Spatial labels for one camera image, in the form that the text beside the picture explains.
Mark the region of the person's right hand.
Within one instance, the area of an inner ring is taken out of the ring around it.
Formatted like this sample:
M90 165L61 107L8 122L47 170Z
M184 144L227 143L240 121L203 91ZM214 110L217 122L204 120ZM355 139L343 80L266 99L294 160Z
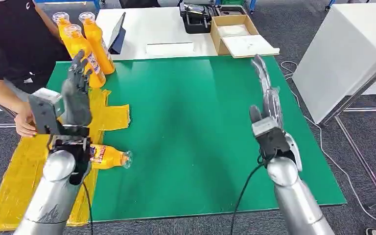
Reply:
M17 107L14 118L16 131L22 137L33 137L37 134L34 116L27 102L21 102Z

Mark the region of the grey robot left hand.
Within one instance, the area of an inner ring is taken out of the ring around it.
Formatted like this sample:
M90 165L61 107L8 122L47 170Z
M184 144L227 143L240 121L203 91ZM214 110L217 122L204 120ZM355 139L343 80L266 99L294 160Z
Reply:
M80 50L73 58L67 78L62 84L65 109L61 116L63 124L88 126L92 121L88 97L88 77L92 72L85 71L87 63L84 50Z

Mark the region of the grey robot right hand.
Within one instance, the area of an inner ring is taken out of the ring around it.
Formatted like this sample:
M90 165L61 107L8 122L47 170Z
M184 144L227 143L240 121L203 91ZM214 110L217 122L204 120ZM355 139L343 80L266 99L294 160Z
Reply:
M279 89L271 85L269 72L263 58L256 54L252 59L252 65L259 77L263 94L263 118L272 118L280 128L283 128L282 108L279 97Z

